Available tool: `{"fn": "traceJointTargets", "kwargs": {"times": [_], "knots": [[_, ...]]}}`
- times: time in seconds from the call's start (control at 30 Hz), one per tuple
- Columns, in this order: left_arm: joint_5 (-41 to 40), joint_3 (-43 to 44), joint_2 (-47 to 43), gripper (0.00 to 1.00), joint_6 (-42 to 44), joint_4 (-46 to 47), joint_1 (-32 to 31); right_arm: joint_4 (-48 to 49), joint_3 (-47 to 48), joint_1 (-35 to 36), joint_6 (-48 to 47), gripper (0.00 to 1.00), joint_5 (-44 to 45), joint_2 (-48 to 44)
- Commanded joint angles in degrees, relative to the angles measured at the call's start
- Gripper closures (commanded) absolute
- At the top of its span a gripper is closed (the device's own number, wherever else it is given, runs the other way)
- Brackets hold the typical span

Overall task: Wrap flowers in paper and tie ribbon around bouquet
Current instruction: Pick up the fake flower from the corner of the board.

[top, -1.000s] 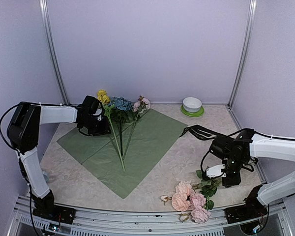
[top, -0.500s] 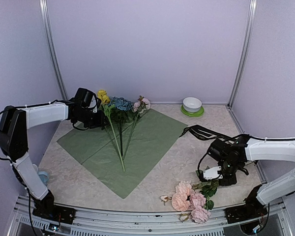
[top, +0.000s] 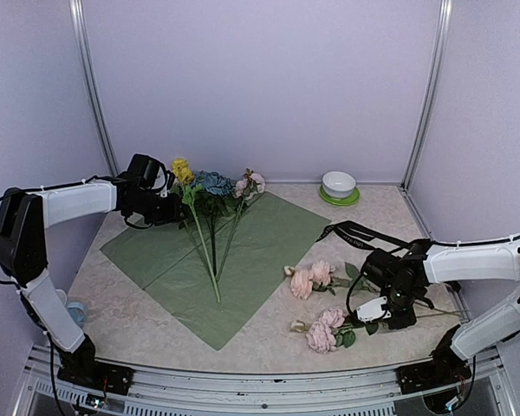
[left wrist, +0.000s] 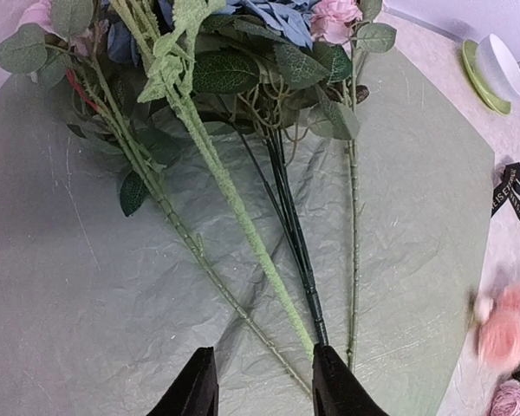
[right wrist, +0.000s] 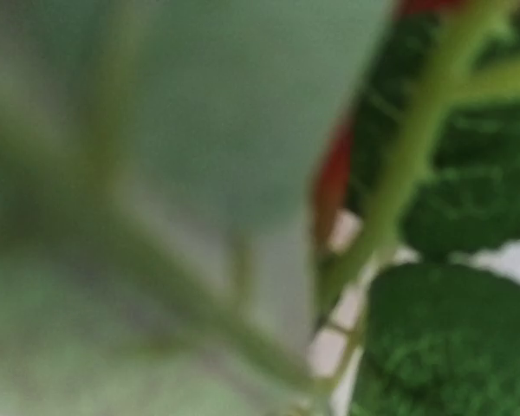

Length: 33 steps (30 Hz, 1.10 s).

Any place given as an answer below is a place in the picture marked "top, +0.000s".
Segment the yellow fake flower stem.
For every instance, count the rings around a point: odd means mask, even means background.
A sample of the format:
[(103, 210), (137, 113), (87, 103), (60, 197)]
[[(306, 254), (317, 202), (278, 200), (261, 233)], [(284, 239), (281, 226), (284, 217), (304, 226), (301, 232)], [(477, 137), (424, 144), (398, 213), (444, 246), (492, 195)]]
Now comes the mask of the yellow fake flower stem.
[(216, 302), (221, 303), (221, 294), (218, 287), (218, 283), (213, 271), (212, 262), (210, 259), (210, 255), (208, 253), (207, 247), (206, 247), (206, 241), (205, 236), (202, 231), (201, 223), (198, 218), (198, 213), (196, 210), (196, 196), (197, 192), (202, 189), (201, 186), (192, 186), (192, 181), (194, 180), (194, 174), (192, 173), (192, 170), (189, 167), (188, 161), (186, 159), (182, 158), (176, 158), (171, 162), (171, 168), (172, 172), (175, 175), (176, 180), (179, 183), (179, 187), (182, 191), (182, 201), (183, 203), (189, 208), (192, 218), (194, 220), (194, 223), (197, 228), (198, 237), (200, 239), (200, 244), (202, 247), (202, 251), (204, 253), (208, 273), (211, 279), (211, 284), (213, 287), (213, 291), (216, 297)]

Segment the black printed ribbon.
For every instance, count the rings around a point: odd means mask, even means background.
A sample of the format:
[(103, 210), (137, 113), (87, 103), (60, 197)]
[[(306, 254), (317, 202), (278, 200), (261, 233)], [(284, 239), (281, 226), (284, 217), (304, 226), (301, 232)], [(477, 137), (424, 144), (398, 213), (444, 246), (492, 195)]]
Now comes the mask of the black printed ribbon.
[(375, 250), (375, 247), (370, 244), (375, 239), (393, 244), (396, 247), (396, 251), (406, 249), (411, 245), (408, 242), (372, 230), (351, 220), (327, 225), (322, 234), (316, 239), (316, 242), (322, 241), (332, 232), (341, 240), (359, 250)]

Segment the blue fake flower stem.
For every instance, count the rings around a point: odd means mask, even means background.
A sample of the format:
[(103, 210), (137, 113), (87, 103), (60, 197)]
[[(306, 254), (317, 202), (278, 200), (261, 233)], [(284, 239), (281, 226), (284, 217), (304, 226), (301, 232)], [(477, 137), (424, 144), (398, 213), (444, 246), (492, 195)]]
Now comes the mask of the blue fake flower stem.
[(237, 212), (237, 200), (233, 197), (235, 181), (218, 172), (196, 171), (192, 188), (200, 187), (196, 192), (195, 209), (205, 221), (211, 246), (211, 265), (218, 276), (216, 229), (222, 218), (232, 217)]

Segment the pink rose stem bunch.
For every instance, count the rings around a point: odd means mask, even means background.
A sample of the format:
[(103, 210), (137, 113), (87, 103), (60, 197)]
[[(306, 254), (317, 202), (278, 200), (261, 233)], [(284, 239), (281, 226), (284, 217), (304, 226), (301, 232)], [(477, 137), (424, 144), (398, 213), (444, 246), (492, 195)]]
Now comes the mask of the pink rose stem bunch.
[(309, 348), (318, 354), (352, 347), (357, 341), (356, 330), (361, 329), (368, 336), (379, 330), (384, 334), (392, 332), (390, 323), (382, 318), (364, 322), (357, 319), (357, 310), (346, 313), (338, 308), (325, 309), (314, 322), (295, 320), (289, 325), (289, 332), (304, 335)]

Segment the small pink bud stem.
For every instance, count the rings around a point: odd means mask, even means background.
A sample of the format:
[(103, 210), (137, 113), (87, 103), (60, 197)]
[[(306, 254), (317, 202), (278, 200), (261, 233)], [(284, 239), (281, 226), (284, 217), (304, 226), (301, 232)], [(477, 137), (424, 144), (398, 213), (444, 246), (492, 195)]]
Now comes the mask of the small pink bud stem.
[(247, 168), (242, 179), (236, 182), (234, 189), (234, 197), (237, 200), (237, 209), (233, 222), (231, 223), (229, 236), (222, 255), (221, 264), (216, 274), (216, 279), (221, 280), (225, 263), (230, 253), (231, 243), (237, 230), (237, 226), (244, 214), (247, 202), (265, 191), (265, 180), (262, 175)]

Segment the green pink wrapping paper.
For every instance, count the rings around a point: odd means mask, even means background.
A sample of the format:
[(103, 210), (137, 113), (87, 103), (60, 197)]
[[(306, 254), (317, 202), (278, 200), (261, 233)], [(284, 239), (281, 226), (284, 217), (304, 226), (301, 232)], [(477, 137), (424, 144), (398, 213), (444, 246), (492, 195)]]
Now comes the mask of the green pink wrapping paper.
[(298, 264), (329, 219), (266, 192), (239, 224), (223, 218), (216, 229), (218, 267), (212, 286), (203, 249), (208, 237), (167, 224), (125, 229), (101, 252), (140, 289), (210, 347), (219, 350), (258, 311)]

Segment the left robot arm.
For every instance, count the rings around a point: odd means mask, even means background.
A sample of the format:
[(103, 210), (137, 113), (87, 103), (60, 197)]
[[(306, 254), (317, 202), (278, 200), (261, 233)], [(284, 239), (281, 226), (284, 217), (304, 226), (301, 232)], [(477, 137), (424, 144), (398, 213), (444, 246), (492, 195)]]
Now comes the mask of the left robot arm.
[(98, 384), (104, 367), (95, 347), (68, 312), (49, 274), (48, 228), (94, 214), (138, 214), (145, 227), (181, 219), (181, 199), (172, 193), (175, 172), (160, 161), (135, 154), (115, 177), (93, 176), (62, 184), (21, 189), (0, 197), (0, 268), (20, 294), (28, 314), (59, 349), (64, 368), (88, 386)]

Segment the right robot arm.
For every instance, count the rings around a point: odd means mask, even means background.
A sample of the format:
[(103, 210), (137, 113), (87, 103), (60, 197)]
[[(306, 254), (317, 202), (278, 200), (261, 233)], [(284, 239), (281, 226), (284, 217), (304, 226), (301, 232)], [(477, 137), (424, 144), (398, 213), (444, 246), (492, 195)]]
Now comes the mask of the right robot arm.
[(418, 239), (404, 246), (405, 255), (375, 249), (361, 276), (380, 287), (380, 296), (352, 311), (363, 323), (412, 318), (413, 304), (430, 305), (426, 293), (434, 284), (504, 280), (513, 292), (477, 318), (450, 329), (432, 351), (426, 378), (445, 384), (477, 353), (520, 333), (520, 234), (491, 241), (442, 243)]

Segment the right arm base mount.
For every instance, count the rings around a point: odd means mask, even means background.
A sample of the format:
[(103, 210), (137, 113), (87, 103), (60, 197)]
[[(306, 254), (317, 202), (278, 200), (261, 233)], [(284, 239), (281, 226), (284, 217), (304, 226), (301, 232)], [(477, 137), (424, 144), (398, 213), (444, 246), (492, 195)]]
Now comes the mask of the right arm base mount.
[(396, 374), (401, 393), (410, 394), (470, 379), (472, 371), (466, 361), (453, 356), (401, 366), (396, 369)]

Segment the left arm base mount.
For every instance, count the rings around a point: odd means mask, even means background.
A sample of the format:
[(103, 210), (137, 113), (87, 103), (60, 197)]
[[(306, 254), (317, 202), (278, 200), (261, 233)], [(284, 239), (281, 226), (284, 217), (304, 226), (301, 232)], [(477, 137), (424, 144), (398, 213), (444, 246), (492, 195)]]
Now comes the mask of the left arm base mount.
[(127, 396), (133, 382), (134, 370), (130, 367), (97, 361), (90, 374), (81, 369), (62, 366), (57, 376), (60, 380), (80, 387)]

